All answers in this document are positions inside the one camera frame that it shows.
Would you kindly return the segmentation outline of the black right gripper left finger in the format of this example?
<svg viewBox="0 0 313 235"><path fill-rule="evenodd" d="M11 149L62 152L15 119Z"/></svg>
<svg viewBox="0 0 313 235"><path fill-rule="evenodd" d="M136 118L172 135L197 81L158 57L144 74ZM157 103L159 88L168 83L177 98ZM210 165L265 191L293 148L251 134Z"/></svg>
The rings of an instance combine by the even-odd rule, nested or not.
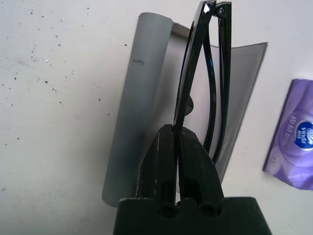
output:
<svg viewBox="0 0 313 235"><path fill-rule="evenodd" d="M177 159L172 126L161 127L139 169L136 198L151 198L157 203L174 203L176 198Z"/></svg>

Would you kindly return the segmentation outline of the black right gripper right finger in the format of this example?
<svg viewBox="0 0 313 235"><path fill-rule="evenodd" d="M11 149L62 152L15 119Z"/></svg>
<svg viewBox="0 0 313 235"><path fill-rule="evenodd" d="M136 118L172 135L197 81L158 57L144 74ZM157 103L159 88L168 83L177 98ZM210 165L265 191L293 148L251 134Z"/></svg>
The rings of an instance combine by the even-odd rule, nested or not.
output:
<svg viewBox="0 0 313 235"><path fill-rule="evenodd" d="M224 198L216 168L196 134L183 128L178 148L180 198L219 203Z"/></svg>

